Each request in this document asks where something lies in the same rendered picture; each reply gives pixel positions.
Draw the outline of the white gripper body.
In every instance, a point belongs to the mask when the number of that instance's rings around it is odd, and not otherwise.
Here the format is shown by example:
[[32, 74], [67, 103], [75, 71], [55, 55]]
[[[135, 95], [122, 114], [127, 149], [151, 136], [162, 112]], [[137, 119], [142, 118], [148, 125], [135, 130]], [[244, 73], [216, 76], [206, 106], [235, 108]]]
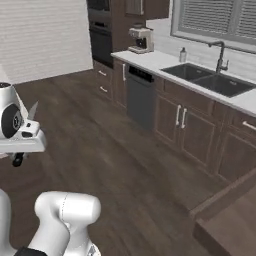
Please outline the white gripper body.
[[46, 146], [45, 134], [42, 130], [39, 130], [37, 135], [31, 138], [0, 140], [0, 153], [44, 152]]

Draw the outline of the dark brown wooden drawer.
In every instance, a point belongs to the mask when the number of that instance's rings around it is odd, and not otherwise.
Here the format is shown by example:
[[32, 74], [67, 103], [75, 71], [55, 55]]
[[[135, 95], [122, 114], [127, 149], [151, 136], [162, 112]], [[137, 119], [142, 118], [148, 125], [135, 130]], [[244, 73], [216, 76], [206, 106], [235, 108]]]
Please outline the dark brown wooden drawer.
[[212, 256], [256, 256], [256, 168], [190, 211], [194, 238]]

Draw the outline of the dark grey dishwasher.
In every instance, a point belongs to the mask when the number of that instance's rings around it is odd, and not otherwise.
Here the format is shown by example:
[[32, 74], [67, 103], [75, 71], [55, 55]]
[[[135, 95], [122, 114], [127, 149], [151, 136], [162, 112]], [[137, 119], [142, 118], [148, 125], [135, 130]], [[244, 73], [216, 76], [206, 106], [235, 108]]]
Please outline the dark grey dishwasher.
[[127, 115], [146, 130], [153, 129], [154, 76], [130, 65], [127, 73]]

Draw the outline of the beige coffee machine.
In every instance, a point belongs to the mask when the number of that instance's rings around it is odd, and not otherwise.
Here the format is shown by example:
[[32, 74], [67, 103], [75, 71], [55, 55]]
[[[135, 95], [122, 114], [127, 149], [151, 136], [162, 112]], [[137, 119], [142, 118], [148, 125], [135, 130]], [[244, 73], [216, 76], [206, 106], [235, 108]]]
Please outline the beige coffee machine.
[[154, 51], [154, 42], [152, 29], [147, 27], [131, 27], [129, 35], [135, 40], [133, 46], [129, 46], [128, 50], [136, 54], [144, 54]]

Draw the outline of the dark brown base cupboards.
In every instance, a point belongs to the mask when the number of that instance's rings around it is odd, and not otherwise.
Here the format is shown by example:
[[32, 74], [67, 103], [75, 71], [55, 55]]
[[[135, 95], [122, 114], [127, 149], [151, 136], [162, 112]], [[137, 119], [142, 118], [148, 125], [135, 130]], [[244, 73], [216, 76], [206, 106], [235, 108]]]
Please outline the dark brown base cupboards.
[[[126, 114], [130, 65], [142, 69], [118, 59], [113, 60], [112, 68], [94, 63], [98, 92]], [[153, 129], [149, 131], [199, 168], [226, 182], [256, 168], [256, 132], [242, 126], [244, 121], [256, 124], [256, 118], [148, 73], [154, 76], [155, 89]]]

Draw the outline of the black double sink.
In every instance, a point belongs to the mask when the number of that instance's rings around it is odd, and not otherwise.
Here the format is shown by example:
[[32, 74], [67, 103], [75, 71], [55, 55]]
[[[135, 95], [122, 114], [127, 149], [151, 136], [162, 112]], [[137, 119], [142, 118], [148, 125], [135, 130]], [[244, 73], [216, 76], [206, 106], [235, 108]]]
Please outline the black double sink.
[[216, 73], [191, 63], [167, 67], [163, 69], [163, 72], [229, 98], [256, 89], [256, 84]]

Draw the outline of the dark metal tap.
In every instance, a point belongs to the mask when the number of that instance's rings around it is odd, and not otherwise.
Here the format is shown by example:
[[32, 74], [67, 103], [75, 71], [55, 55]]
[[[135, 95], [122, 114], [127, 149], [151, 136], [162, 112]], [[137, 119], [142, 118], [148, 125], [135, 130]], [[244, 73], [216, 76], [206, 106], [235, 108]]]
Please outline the dark metal tap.
[[223, 41], [215, 41], [215, 42], [210, 42], [208, 43], [209, 47], [212, 46], [219, 46], [220, 47], [220, 55], [219, 59], [217, 61], [216, 65], [216, 73], [220, 73], [222, 70], [227, 71], [228, 70], [228, 65], [229, 65], [229, 60], [227, 60], [226, 65], [223, 65], [223, 56], [224, 56], [224, 49], [225, 49], [225, 43]]

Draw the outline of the window with grey blinds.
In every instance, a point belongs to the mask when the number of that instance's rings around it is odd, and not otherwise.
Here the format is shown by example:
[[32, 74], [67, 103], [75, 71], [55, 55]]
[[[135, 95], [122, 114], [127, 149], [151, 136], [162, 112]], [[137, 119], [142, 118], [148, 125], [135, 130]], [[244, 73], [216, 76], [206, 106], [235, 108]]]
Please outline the window with grey blinds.
[[256, 54], [256, 0], [173, 0], [171, 34]]

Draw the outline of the black wall oven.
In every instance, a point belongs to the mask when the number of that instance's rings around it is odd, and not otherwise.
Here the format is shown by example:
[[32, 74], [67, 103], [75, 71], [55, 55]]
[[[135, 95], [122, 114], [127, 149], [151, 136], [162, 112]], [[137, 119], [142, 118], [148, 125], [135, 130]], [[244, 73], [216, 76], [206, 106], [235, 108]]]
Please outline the black wall oven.
[[87, 0], [92, 57], [113, 67], [110, 0]]

